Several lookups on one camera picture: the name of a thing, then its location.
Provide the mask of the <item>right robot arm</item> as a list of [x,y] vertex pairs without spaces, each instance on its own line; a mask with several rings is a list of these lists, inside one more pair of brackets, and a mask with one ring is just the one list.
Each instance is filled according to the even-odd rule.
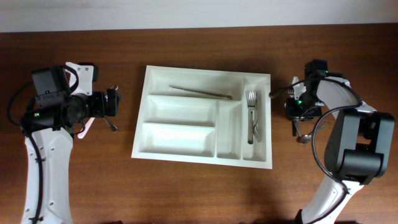
[[324,178],[295,223],[334,223],[351,197],[387,169],[395,120],[369,106],[346,75],[331,72],[325,60],[305,64],[305,77],[294,77],[285,90],[288,119],[316,119],[310,133],[315,162]]

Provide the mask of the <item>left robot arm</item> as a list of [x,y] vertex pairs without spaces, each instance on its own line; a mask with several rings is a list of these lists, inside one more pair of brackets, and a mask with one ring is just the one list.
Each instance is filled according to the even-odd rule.
[[28,156],[22,223],[71,223],[69,164],[75,138],[96,118],[117,116],[118,85],[94,91],[93,63],[57,65],[32,72],[36,94],[20,119]]

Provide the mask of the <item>steel kitchen tongs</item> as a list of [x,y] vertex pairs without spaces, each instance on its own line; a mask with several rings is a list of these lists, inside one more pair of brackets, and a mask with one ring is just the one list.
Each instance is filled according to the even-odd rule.
[[222,93],[215,93],[215,92],[211,92],[211,91],[197,90],[197,89],[193,89],[193,88],[184,88],[184,87],[175,86],[175,85],[169,85],[169,87],[177,89],[177,90],[189,91],[189,92],[193,92],[193,93],[200,93],[200,94],[210,95],[210,96],[217,96],[217,97],[220,97],[220,98],[226,98],[228,100],[232,100],[233,99],[233,97],[231,95],[225,95],[225,94],[222,94]]

